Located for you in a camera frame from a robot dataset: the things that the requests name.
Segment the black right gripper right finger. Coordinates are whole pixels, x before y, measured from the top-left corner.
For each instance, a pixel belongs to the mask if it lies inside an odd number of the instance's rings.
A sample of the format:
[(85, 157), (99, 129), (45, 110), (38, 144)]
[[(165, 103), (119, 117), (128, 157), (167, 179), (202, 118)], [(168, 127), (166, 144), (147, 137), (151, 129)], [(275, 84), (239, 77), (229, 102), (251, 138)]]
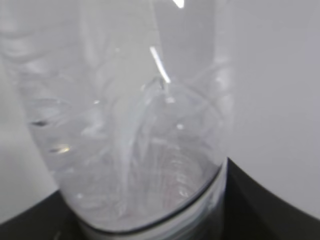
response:
[(231, 159), (203, 240), (318, 240), (320, 221), (264, 188)]

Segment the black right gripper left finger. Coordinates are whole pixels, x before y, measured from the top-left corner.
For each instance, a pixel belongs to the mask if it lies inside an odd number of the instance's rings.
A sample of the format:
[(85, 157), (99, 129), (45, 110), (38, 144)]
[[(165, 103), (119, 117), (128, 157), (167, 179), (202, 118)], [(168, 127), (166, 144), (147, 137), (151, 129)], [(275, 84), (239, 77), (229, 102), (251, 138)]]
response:
[(0, 225), (2, 240), (84, 240), (59, 191)]

